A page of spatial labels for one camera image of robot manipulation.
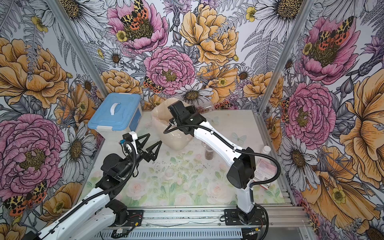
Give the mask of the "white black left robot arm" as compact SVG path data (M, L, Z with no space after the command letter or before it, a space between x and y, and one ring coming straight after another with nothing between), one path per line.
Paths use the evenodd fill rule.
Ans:
M127 206L116 199L142 160L155 161L162 141L145 147L150 134L137 136L135 132L123 135L120 141L123 157L112 153L105 157L103 177L88 195L53 224L38 233L28 232L25 240L85 240L107 227L140 225L142 212L130 213Z

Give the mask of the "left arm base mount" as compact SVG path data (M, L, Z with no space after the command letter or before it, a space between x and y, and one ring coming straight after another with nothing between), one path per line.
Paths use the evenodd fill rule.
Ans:
M125 210L116 214L109 227L133 228L140 227L143 220L143 210Z

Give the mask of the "clear jar dried tea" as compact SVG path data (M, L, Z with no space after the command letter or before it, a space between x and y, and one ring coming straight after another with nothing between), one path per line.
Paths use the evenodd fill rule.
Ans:
M196 105L196 109L199 114L204 114L215 110L211 101Z

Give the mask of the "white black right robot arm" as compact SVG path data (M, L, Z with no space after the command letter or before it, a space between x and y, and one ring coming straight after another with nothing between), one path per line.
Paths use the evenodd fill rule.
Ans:
M243 149L218 133L194 106L184 106L181 101L168 106L172 118L164 134L179 130L204 142L228 164L228 181L236 188L238 218L248 225L256 207L250 188L256 170L255 156L251 148Z

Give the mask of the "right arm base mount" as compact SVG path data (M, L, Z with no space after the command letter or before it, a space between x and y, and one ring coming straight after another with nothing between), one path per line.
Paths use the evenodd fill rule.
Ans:
M222 218L227 226L261 226L267 224L266 214L260 208L254 208L250 213L240 209L225 209Z

